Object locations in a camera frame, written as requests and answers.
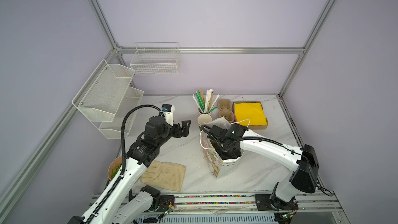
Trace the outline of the white mesh shelf lower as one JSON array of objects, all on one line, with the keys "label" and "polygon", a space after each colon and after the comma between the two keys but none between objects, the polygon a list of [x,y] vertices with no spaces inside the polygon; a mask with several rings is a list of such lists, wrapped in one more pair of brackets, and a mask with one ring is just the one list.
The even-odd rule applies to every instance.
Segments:
[{"label": "white mesh shelf lower", "polygon": [[98,130],[109,140],[119,140],[121,138],[121,126],[125,115],[141,104],[143,95],[144,91],[128,87],[114,120],[112,122],[102,122]]}]

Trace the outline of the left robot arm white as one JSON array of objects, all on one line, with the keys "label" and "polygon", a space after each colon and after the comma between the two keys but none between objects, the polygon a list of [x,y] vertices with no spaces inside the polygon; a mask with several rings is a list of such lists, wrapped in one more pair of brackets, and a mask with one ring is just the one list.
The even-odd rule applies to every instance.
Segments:
[{"label": "left robot arm white", "polygon": [[132,186],[159,155],[160,148],[171,138],[187,137],[191,121],[174,123],[171,114],[151,117],[144,132],[128,152],[122,155],[122,166],[96,202],[82,216],[73,216],[71,224],[131,224],[139,215],[159,206],[160,191],[145,186],[125,206],[122,202]]}]

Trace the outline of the paper cups black sleeve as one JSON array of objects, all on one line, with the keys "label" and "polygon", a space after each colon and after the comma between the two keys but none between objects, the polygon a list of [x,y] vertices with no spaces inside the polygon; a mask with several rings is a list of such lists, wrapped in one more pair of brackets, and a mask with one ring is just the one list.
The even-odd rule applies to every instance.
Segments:
[{"label": "paper cups black sleeve", "polygon": [[201,114],[197,118],[199,129],[201,129],[202,125],[212,122],[212,116],[209,114]]}]

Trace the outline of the kraft bowl with green plant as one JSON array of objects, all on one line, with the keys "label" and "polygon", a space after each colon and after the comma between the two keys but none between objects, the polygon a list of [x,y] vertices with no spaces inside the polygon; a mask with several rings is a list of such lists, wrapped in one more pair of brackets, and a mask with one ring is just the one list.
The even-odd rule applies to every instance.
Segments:
[{"label": "kraft bowl with green plant", "polygon": [[120,170],[121,166],[122,166],[122,157],[120,156],[120,157],[116,158],[110,164],[110,166],[108,168],[107,174],[108,174],[108,179],[109,180],[112,180],[116,176],[116,174]]}]

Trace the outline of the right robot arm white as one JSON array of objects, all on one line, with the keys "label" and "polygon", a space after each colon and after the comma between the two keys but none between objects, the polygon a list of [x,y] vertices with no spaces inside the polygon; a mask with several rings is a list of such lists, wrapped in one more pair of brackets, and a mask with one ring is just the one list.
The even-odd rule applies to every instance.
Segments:
[{"label": "right robot arm white", "polygon": [[270,208],[283,210],[299,193],[313,194],[317,188],[319,162],[315,149],[310,145],[291,146],[261,136],[238,123],[229,128],[203,125],[201,130],[210,139],[216,152],[226,158],[239,158],[243,151],[250,151],[283,165],[290,174],[277,182],[269,196]]}]

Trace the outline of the cardboard box yellow napkins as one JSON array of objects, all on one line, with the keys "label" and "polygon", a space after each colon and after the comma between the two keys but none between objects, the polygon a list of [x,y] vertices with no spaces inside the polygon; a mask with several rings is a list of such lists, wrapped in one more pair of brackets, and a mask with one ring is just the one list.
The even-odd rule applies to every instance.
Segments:
[{"label": "cardboard box yellow napkins", "polygon": [[268,120],[265,117],[261,102],[234,102],[233,108],[236,123],[251,130],[265,130],[268,127]]}]

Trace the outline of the stacked pulp cup carriers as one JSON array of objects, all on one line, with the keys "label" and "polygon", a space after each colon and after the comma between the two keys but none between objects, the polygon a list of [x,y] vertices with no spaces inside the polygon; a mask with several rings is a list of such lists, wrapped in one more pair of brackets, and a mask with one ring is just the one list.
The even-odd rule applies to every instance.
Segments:
[{"label": "stacked pulp cup carriers", "polygon": [[224,117],[229,123],[235,121],[233,113],[233,103],[229,99],[219,99],[217,101],[217,109],[219,110],[218,117]]}]

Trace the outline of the beige work glove left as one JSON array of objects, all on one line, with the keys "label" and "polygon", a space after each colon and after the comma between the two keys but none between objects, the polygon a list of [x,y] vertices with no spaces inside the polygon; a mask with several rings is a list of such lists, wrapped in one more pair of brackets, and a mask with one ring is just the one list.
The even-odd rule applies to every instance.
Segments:
[{"label": "beige work glove left", "polygon": [[180,192],[185,172],[184,165],[153,161],[141,176],[141,182],[152,187]]}]

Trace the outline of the green wrapped straw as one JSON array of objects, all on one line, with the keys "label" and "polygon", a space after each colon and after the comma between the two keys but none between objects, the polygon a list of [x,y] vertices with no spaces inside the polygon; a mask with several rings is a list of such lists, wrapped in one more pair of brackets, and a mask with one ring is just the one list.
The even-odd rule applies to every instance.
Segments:
[{"label": "green wrapped straw", "polygon": [[[193,99],[194,99],[194,101],[195,101],[195,103],[196,103],[196,105],[198,106],[198,107],[200,107],[201,108],[201,110],[202,110],[202,112],[204,113],[204,102],[205,102],[205,96],[206,96],[206,93],[204,93],[204,90],[202,90],[202,89],[199,89],[192,97],[193,97]],[[216,103],[217,103],[217,100],[215,101],[215,107],[213,108],[213,110],[211,111],[211,112],[213,112],[216,108],[217,108],[217,106],[216,106]]]}]

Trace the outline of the aluminium frame profiles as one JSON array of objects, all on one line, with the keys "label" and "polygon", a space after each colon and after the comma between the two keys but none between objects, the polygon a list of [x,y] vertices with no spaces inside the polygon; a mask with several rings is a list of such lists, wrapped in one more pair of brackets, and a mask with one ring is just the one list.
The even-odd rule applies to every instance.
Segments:
[{"label": "aluminium frame profiles", "polygon": [[[105,32],[107,40],[110,41],[112,48],[106,55],[105,60],[109,61],[122,54],[131,54],[136,49],[133,47],[119,47],[115,42],[108,23],[105,20],[104,14],[101,10],[98,0],[88,0],[92,7],[95,16],[97,17],[101,28]],[[305,45],[303,47],[182,47],[180,52],[182,54],[298,54],[299,58],[295,62],[292,71],[289,73],[286,82],[283,84],[279,95],[284,95],[290,86],[298,68],[301,66],[304,58],[308,54],[311,46],[316,40],[320,30],[324,26],[332,8],[335,6],[337,0],[327,0],[322,9]],[[69,105],[62,116],[52,127],[49,133],[45,136],[38,148],[33,152],[32,156],[22,167],[15,179],[5,190],[1,196],[1,214],[6,216],[17,205],[26,190],[41,170],[42,166],[48,159],[52,150],[55,148],[60,135],[69,124],[72,117],[77,112],[77,108]]]}]

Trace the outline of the cartoon animal paper gift bag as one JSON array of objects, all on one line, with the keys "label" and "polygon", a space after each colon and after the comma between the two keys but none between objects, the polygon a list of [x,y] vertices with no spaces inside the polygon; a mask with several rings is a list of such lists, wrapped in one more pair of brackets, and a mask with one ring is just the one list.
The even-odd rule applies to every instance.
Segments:
[{"label": "cartoon animal paper gift bag", "polygon": [[229,123],[224,117],[204,124],[200,132],[200,145],[214,178],[222,178],[236,169],[238,159],[222,160],[217,147],[229,147],[243,137],[249,129],[238,123]]}]

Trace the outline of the white mesh shelf upper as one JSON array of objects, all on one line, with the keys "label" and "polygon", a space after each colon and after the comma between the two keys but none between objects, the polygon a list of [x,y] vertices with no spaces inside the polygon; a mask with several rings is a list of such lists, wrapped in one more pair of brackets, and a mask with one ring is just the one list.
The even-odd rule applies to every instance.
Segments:
[{"label": "white mesh shelf upper", "polygon": [[75,95],[72,105],[91,122],[112,122],[134,73],[129,67],[102,60]]}]

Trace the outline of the white mesh shelf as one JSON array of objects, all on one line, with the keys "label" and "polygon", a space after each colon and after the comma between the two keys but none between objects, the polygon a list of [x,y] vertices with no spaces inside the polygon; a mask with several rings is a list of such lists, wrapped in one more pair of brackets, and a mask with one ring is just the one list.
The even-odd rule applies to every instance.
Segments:
[{"label": "white mesh shelf", "polygon": [[75,95],[72,105],[91,122],[112,122],[134,73],[129,67],[102,60]]},{"label": "white mesh shelf", "polygon": [[125,115],[141,104],[143,95],[144,91],[128,87],[114,120],[112,122],[102,122],[98,130],[109,140],[119,140],[121,138],[121,126]]}]

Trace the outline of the pink metal bucket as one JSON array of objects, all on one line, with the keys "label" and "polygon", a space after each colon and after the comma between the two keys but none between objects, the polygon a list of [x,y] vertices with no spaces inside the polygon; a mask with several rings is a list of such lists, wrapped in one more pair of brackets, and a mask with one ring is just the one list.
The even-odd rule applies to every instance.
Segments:
[{"label": "pink metal bucket", "polygon": [[198,107],[198,111],[200,114],[208,114],[208,115],[212,116],[212,113],[203,113],[200,107]]}]

